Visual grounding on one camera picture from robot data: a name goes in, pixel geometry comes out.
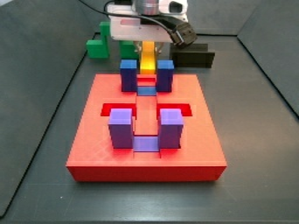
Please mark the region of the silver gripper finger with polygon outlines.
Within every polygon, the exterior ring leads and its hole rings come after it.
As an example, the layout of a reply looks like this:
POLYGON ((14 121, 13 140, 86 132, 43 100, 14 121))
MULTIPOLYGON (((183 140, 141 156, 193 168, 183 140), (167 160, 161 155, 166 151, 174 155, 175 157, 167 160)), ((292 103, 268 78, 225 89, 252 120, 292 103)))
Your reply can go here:
POLYGON ((163 42, 155 42, 155 55, 159 55, 162 53, 163 47, 165 47, 163 42))
POLYGON ((135 53, 138 55, 141 55, 141 52, 143 51, 143 42, 142 41, 134 41, 134 45, 135 45, 135 53))

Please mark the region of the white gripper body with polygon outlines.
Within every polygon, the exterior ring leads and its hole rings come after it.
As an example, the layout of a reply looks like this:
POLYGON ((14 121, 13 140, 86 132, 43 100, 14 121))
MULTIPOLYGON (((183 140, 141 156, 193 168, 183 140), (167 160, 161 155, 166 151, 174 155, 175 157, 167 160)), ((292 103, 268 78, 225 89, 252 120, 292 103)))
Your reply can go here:
POLYGON ((107 7, 110 32, 115 40, 173 43, 175 26, 189 23, 187 0, 130 0, 107 7))

